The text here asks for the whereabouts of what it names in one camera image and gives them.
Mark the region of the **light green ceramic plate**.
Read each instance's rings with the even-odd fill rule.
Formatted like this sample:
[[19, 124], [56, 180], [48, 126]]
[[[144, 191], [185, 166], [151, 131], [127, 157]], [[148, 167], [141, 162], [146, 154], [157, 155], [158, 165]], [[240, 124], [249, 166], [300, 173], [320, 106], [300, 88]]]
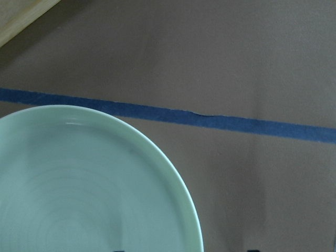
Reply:
[[1, 118], [1, 251], [203, 251], [181, 176], [106, 113], [41, 106]]

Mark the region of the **wooden dish rack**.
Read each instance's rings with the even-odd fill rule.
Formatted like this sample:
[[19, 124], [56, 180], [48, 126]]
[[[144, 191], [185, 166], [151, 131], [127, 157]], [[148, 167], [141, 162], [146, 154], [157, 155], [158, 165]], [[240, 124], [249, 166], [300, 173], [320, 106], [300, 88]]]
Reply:
[[1, 0], [1, 47], [60, 0]]

